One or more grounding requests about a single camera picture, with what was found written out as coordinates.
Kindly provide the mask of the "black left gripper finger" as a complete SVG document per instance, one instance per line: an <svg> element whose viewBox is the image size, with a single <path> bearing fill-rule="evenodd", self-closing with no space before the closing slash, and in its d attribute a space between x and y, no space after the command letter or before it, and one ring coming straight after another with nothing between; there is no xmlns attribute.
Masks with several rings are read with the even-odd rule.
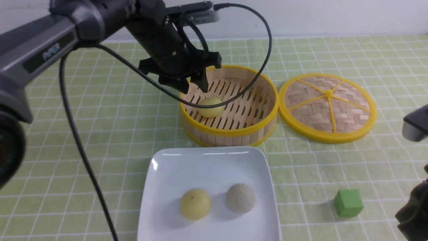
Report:
<svg viewBox="0 0 428 241"><path fill-rule="evenodd" d="M199 70L191 75L191 83L195 84L203 93L207 93L209 84L206 76L206 69Z"/></svg>
<svg viewBox="0 0 428 241"><path fill-rule="evenodd" d="M159 84L174 88L183 94L187 94L189 90L189 82L186 78L160 78Z"/></svg>

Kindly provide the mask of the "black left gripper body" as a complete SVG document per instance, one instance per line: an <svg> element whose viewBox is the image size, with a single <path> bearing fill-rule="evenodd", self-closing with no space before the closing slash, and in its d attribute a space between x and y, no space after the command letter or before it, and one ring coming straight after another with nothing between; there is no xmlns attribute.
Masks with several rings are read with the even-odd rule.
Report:
<svg viewBox="0 0 428 241"><path fill-rule="evenodd" d="M171 20L163 0L138 0L137 16L125 27L149 54L139 70L161 78L189 78L207 67L220 68L222 58L205 46L197 49L184 32L184 26L196 26L186 18Z"/></svg>

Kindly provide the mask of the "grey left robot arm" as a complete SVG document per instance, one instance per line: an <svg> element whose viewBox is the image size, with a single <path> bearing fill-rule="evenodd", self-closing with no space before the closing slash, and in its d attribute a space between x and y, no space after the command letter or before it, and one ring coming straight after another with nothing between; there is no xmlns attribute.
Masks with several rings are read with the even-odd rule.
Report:
<svg viewBox="0 0 428 241"><path fill-rule="evenodd" d="M208 91L206 68L220 68L218 52L194 47L183 26L188 13L213 12L210 1L181 7L162 0L52 0L49 15L1 34L1 186L20 168L26 150L21 123L31 123L25 87L79 47L93 47L126 28L149 55L138 70L187 93L186 78Z"/></svg>

